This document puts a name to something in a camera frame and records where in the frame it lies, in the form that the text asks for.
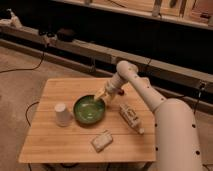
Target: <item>cable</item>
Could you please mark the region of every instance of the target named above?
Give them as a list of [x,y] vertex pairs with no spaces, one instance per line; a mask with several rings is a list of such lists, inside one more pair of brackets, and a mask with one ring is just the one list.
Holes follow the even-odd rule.
[[0,74],[6,73],[6,72],[14,72],[14,71],[32,71],[32,70],[36,70],[36,69],[38,69],[41,66],[42,62],[44,61],[44,57],[45,57],[45,51],[43,50],[43,53],[42,53],[42,56],[41,56],[41,61],[34,68],[10,69],[10,70],[5,70],[5,71],[0,71]]
[[60,165],[61,165],[61,167],[65,168],[65,169],[71,169],[71,168],[78,166],[79,164],[75,163],[75,164],[72,164],[72,165],[66,165],[64,163],[60,163]]
[[30,171],[32,171],[30,163],[27,164]]
[[32,107],[32,106],[34,106],[34,105],[36,105],[36,104],[38,104],[39,102],[34,102],[34,103],[32,103],[31,105],[29,105],[28,107],[27,107],[27,110],[26,110],[26,112],[25,112],[25,118],[26,118],[26,121],[27,121],[27,123],[28,123],[28,125],[29,126],[31,126],[31,124],[30,124],[30,121],[29,121],[29,119],[28,119],[28,111],[29,111],[29,109]]
[[203,164],[203,167],[205,167],[208,171],[211,171],[206,164]]
[[111,2],[113,4],[115,4],[115,5],[118,5],[119,7],[126,8],[124,5],[121,5],[121,4],[119,4],[119,3],[117,3],[117,2],[115,2],[113,0],[107,0],[107,1],[109,1],[109,2]]
[[200,99],[201,99],[202,92],[205,90],[205,86],[206,86],[206,85],[201,84],[201,86],[199,87],[197,102],[195,103],[195,106],[194,106],[194,114],[195,114],[196,111],[197,111],[197,107],[198,107],[198,104],[200,103]]
[[148,63],[146,64],[146,66],[144,67],[143,73],[144,73],[145,75],[147,75],[147,70],[148,70],[148,68],[149,68],[151,62],[152,62],[152,58],[149,59],[149,62],[148,62]]

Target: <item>plastic bottle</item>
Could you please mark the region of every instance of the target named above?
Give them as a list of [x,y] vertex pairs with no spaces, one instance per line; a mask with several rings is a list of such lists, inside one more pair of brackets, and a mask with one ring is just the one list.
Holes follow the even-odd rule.
[[21,24],[19,18],[15,15],[15,13],[12,11],[12,9],[8,9],[8,11],[11,14],[12,25],[16,28],[22,28],[22,24]]

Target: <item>green bowl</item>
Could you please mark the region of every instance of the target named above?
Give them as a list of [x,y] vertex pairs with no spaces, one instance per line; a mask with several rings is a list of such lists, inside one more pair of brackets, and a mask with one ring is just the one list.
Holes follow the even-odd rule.
[[77,100],[73,111],[81,124],[94,124],[104,117],[105,103],[102,99],[94,101],[93,95],[87,95]]

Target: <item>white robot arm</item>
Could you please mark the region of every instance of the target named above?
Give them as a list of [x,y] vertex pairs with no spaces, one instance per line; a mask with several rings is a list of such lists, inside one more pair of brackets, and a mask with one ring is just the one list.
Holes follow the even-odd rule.
[[159,171],[201,171],[202,162],[194,114],[179,99],[166,99],[149,83],[137,75],[135,65],[121,61],[117,73],[95,99],[108,96],[113,99],[127,82],[155,115],[156,156]]

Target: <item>table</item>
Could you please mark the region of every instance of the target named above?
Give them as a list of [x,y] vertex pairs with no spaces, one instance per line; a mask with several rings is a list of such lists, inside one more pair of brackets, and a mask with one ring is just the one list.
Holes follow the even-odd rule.
[[[41,96],[30,130],[19,156],[20,163],[97,163],[155,161],[154,117],[130,84],[124,96],[116,96],[104,119],[90,127],[80,127],[75,120],[70,126],[55,123],[54,106],[65,103],[70,110],[77,99],[94,94],[109,78],[49,79]],[[145,134],[132,130],[118,113],[119,104],[131,106],[142,119]],[[96,153],[91,140],[109,130],[113,143]]]

